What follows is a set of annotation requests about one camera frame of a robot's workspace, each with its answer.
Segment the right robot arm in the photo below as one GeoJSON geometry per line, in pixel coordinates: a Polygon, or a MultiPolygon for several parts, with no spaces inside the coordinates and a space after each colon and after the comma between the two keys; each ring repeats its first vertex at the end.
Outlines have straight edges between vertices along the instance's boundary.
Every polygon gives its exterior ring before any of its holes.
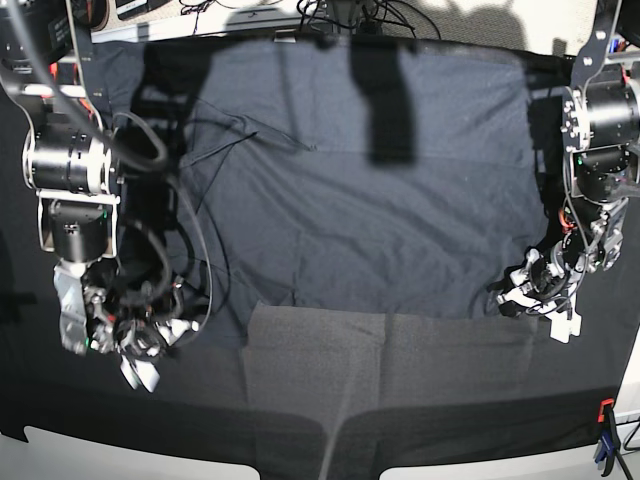
{"type": "Polygon", "coordinates": [[[89,27],[68,1],[5,1],[1,5],[1,85],[23,111],[29,131],[22,153],[26,185],[38,197],[38,235],[57,256],[54,285],[62,346],[78,355],[116,352],[153,362],[210,329],[209,317],[188,319],[179,280],[160,239],[142,222],[120,214],[122,181],[163,179],[180,199],[183,185],[169,175],[168,151],[139,116],[113,112],[135,124],[155,148],[146,158],[104,125],[100,93],[105,65],[89,27]],[[142,234],[161,265],[155,283],[115,287],[120,225],[142,234]]]}

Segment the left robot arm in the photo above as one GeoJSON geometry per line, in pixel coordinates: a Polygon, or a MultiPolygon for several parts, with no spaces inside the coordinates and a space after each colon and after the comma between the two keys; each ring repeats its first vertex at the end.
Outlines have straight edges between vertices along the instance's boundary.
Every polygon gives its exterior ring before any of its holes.
{"type": "Polygon", "coordinates": [[[563,93],[563,237],[529,254],[523,291],[568,293],[621,253],[630,198],[639,194],[639,4],[601,1],[563,93]]]}

